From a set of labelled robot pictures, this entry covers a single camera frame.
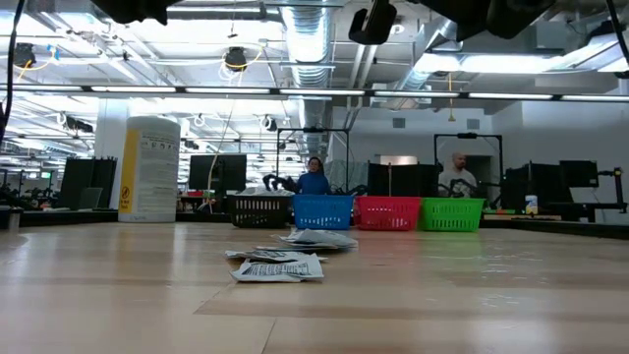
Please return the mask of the white wipes canister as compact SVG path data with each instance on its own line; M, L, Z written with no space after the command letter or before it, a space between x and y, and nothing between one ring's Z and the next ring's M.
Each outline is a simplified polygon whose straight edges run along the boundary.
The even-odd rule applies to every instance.
M176 220L181 126L156 116L127 120L121 171L120 222Z

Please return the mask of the crumpled white sachet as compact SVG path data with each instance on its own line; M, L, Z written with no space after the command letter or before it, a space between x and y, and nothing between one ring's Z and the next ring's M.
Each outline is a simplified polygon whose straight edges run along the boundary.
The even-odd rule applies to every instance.
M317 255L306 255L296 261L282 263L246 260L230 274L239 282L302 282L324 278Z

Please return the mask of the black ceiling pendant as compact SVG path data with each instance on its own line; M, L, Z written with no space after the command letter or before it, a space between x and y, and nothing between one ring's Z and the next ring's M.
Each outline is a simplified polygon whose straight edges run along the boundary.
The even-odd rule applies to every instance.
M224 57L224 65L231 72L244 72L248 66L244 47L230 47Z
M14 49L13 63L19 68L30 68L36 63L33 52L34 45L27 42L18 42Z

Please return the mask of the blue plastic basket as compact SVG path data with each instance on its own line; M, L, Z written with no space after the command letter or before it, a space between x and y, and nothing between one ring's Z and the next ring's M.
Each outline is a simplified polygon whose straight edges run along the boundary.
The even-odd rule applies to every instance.
M292 207L298 229L348 230L354 198L340 195L294 195Z

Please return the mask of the green plastic basket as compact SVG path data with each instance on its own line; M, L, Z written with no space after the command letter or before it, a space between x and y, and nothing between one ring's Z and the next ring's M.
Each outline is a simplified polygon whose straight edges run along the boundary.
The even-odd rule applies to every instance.
M418 228L426 231L475 232L485 201L465 198L424 198Z

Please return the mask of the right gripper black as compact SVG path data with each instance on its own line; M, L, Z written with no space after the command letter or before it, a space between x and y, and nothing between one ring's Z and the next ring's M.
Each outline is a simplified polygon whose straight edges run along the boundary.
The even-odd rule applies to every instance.
M371 0L368 8L355 13L348 36L362 45L381 45L389 38L396 16L389 0Z

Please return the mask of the silver ceiling duct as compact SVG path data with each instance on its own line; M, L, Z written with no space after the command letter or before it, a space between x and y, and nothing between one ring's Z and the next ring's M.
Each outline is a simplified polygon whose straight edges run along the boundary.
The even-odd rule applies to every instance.
M420 26L413 42L409 71L397 82L397 90L421 89L429 77L437 72L456 71L456 53L463 43L456 41L457 25L439 18Z
M333 11L323 7L283 7L286 45L295 89L327 89L331 69L325 67L331 59ZM300 99L298 105L302 128L328 128L332 104L323 98Z

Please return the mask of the black partition panel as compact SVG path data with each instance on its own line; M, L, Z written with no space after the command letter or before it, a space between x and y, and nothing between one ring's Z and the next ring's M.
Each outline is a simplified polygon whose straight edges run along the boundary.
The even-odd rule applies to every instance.
M370 196L436 197L438 167L432 164L369 164L367 190Z
M116 167L115 158L68 158L57 206L109 208Z

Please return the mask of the white printed sachet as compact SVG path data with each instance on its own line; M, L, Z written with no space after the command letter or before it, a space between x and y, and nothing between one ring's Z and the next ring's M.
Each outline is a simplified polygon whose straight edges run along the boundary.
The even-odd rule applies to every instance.
M266 250L253 250L253 251L226 251L224 253L228 259L242 259L249 260L250 262L265 262L265 263L290 263L297 261L305 261L313 259L316 261L326 261L326 258L317 256L316 254L306 254L302 252L293 251L266 251Z
M315 246L315 247L311 247L311 246L288 246L288 247L274 247L274 246L255 246L254 247L255 250L261 250L261 251L277 251L277 252L303 252L303 253L313 253L316 251L324 251L324 252L328 252L328 251L339 251L341 250L338 247L330 247L330 246Z

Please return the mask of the ceiling light strip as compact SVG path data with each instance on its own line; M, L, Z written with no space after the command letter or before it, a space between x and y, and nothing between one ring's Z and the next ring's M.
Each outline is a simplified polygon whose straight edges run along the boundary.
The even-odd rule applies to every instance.
M520 92L469 92L442 90L381 90L337 88L248 88L248 87L143 87L143 86L70 86L70 85L15 85L16 94L53 95L113 95L120 97L218 97L272 99L294 97L315 98L429 98L464 100L524 100L592 103L629 103L629 95L561 94Z

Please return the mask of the red plastic basket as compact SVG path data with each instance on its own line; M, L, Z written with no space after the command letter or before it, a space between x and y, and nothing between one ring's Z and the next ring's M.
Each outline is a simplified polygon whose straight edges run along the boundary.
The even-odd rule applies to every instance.
M358 196L355 224L368 231L411 231L417 226L421 202L419 197Z

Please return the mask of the black plastic basket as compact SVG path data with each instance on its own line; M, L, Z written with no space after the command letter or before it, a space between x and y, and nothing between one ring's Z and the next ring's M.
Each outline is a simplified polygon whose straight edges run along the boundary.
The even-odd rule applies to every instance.
M291 197L233 195L227 199L232 224L239 228L285 228Z

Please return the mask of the person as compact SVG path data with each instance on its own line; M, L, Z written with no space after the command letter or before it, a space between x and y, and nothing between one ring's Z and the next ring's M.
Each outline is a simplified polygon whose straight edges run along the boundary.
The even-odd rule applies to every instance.
M441 197L470 198L478 185L475 176L466 168L466 156L460 152L452 154L452 164L438 176L438 194Z
M330 185L325 177L323 164L318 157L311 157L308 172L301 175L297 182L297 194L330 195Z

